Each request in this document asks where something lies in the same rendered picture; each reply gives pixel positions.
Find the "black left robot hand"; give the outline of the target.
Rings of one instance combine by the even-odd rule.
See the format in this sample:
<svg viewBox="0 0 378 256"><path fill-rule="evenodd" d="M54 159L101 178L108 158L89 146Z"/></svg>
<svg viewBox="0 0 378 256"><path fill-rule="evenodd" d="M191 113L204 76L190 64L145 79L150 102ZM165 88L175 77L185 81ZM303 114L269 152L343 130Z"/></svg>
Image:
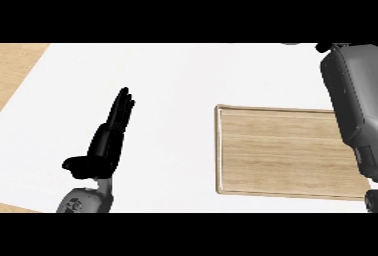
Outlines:
<svg viewBox="0 0 378 256"><path fill-rule="evenodd" d="M100 126L88 154L69 158L63 168L72 172L76 179L108 179L119 167L125 132L131 121L135 100L125 87L113 103L107 122Z"/></svg>

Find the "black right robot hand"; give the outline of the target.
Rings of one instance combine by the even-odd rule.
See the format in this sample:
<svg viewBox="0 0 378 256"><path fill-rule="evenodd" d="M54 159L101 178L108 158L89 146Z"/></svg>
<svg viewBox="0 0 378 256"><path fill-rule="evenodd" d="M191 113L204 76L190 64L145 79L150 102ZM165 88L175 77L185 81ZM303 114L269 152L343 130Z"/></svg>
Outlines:
<svg viewBox="0 0 378 256"><path fill-rule="evenodd" d="M326 53L333 48L340 48L342 45L337 43L318 43L317 44L317 50L320 53Z"/></svg>

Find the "pale wooden tray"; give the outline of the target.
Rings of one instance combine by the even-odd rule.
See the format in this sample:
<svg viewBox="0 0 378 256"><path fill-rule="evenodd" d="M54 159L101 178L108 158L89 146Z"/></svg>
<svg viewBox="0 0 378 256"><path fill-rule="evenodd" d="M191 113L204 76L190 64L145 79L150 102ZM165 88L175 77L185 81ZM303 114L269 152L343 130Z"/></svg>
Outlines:
<svg viewBox="0 0 378 256"><path fill-rule="evenodd" d="M368 189L333 111L216 107L221 194L361 201Z"/></svg>

